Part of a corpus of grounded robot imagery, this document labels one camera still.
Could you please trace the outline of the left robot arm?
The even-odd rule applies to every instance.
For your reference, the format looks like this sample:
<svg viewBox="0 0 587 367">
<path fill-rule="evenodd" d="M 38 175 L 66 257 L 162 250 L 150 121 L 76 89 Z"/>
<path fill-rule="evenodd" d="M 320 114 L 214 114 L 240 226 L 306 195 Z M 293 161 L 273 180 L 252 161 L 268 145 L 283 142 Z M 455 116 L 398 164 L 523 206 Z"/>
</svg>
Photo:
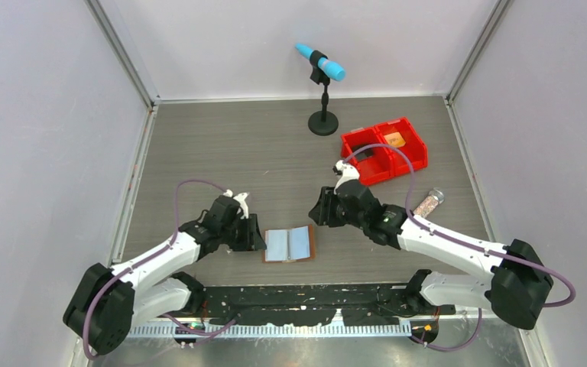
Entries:
<svg viewBox="0 0 587 367">
<path fill-rule="evenodd" d="M 168 239 L 127 262 L 86 269 L 63 314 L 63 323 L 86 343 L 87 352 L 115 350 L 132 328 L 180 311 L 196 316 L 204 305 L 204 286 L 182 272 L 227 245 L 232 252 L 266 247 L 248 193 L 228 190 L 200 219 L 183 223 Z"/>
</svg>

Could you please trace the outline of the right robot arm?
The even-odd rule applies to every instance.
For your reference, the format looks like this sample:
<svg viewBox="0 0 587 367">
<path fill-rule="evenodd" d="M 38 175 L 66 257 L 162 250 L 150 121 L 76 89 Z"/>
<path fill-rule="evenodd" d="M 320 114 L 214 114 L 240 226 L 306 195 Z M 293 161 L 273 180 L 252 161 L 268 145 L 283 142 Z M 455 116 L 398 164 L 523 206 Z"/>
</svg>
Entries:
<svg viewBox="0 0 587 367">
<path fill-rule="evenodd" d="M 553 278 L 534 248 L 514 239 L 487 242 L 443 228 L 402 206 L 380 203 L 357 180 L 322 187 L 309 211 L 318 226 L 353 226 L 374 243 L 429 256 L 461 275 L 421 271 L 413 278 L 406 304 L 414 313 L 453 304 L 492 311 L 522 330 L 532 330 L 546 305 Z"/>
</svg>

